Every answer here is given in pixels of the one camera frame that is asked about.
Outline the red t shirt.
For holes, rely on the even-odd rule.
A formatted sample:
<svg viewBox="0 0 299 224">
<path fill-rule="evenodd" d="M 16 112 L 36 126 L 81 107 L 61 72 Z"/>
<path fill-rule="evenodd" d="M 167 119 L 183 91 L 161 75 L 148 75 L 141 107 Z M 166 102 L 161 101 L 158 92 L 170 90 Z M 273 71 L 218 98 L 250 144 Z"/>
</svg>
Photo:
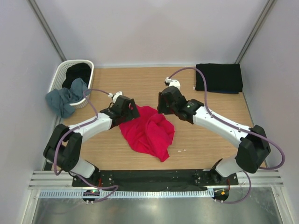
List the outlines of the red t shirt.
<svg viewBox="0 0 299 224">
<path fill-rule="evenodd" d="M 137 107 L 140 117 L 119 125 L 121 134 L 132 150 L 157 157 L 169 158 L 168 147 L 175 134 L 174 125 L 150 106 Z"/>
</svg>

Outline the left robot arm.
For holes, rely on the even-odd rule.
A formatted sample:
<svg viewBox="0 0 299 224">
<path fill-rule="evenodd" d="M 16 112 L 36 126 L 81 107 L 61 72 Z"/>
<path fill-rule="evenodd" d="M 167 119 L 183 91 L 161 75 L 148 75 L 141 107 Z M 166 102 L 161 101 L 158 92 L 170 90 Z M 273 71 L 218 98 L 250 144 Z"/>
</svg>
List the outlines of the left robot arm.
<svg viewBox="0 0 299 224">
<path fill-rule="evenodd" d="M 140 114 L 134 99 L 123 95 L 114 96 L 109 107 L 96 113 L 95 117 L 72 126 L 57 125 L 43 155 L 63 171 L 75 174 L 76 179 L 88 186 L 98 185 L 100 171 L 95 165 L 81 158 L 82 143 L 138 117 Z"/>
</svg>

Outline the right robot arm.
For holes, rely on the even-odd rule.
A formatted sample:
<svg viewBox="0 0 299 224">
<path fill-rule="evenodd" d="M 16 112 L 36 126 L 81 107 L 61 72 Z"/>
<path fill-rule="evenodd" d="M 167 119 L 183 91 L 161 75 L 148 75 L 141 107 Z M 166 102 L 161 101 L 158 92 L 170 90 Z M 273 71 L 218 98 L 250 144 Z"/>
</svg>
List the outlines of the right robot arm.
<svg viewBox="0 0 299 224">
<path fill-rule="evenodd" d="M 254 174 L 271 152 L 262 127 L 240 125 L 213 113 L 200 101 L 186 100 L 175 86 L 169 86 L 158 94 L 157 109 L 159 113 L 174 114 L 180 120 L 209 129 L 237 148 L 235 155 L 220 159 L 211 168 L 211 180 L 217 185 L 223 184 L 237 172 Z"/>
</svg>

